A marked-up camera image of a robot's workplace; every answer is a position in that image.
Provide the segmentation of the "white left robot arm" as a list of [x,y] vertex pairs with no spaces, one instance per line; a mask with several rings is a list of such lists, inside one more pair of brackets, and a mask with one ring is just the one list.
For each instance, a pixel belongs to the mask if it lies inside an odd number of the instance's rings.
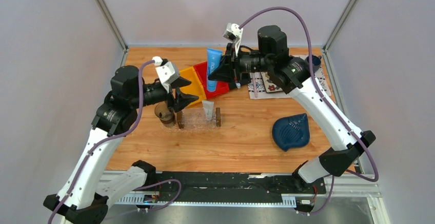
[[171,62],[155,64],[157,78],[147,84],[142,67],[122,66],[110,81],[111,90],[97,109],[84,150],[65,185],[48,195],[44,206],[51,211],[49,222],[61,215],[70,223],[101,223],[108,210],[134,190],[157,188],[156,169],[138,160],[123,174],[106,184],[100,178],[123,138],[138,126],[145,106],[165,104],[179,112],[197,96],[185,94],[190,81],[181,77]]

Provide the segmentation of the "white toothpaste tube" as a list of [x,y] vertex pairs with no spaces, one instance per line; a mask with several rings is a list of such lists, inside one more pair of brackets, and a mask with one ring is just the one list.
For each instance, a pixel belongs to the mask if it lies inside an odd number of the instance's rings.
[[203,100],[202,105],[203,105],[204,114],[205,114],[206,119],[212,120],[213,111],[214,111],[214,102],[208,101],[208,100]]

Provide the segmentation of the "blue toothpaste tube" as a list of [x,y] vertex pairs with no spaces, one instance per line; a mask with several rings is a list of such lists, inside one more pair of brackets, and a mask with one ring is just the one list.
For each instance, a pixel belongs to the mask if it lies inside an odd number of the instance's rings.
[[214,92],[216,90],[217,81],[209,80],[209,76],[214,70],[219,67],[221,62],[222,51],[207,48],[207,91]]

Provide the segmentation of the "clear textured toiletry holder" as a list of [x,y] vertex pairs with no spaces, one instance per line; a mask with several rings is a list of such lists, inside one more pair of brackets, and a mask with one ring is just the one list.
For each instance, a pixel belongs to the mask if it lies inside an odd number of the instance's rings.
[[222,125],[221,109],[215,108],[208,118],[203,108],[190,108],[177,112],[176,124],[182,130],[208,130]]

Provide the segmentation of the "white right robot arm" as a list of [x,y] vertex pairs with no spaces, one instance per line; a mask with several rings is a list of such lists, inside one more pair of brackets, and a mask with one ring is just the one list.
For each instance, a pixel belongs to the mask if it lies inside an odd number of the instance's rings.
[[243,30],[229,23],[223,34],[230,42],[220,64],[209,80],[236,84],[250,73],[267,72],[269,79],[295,99],[327,137],[330,148],[315,159],[301,164],[293,172],[292,185],[307,192],[313,182],[327,175],[341,176],[376,139],[370,130],[362,131],[351,122],[311,77],[309,62],[291,56],[287,35],[276,25],[258,29],[258,49],[240,49]]

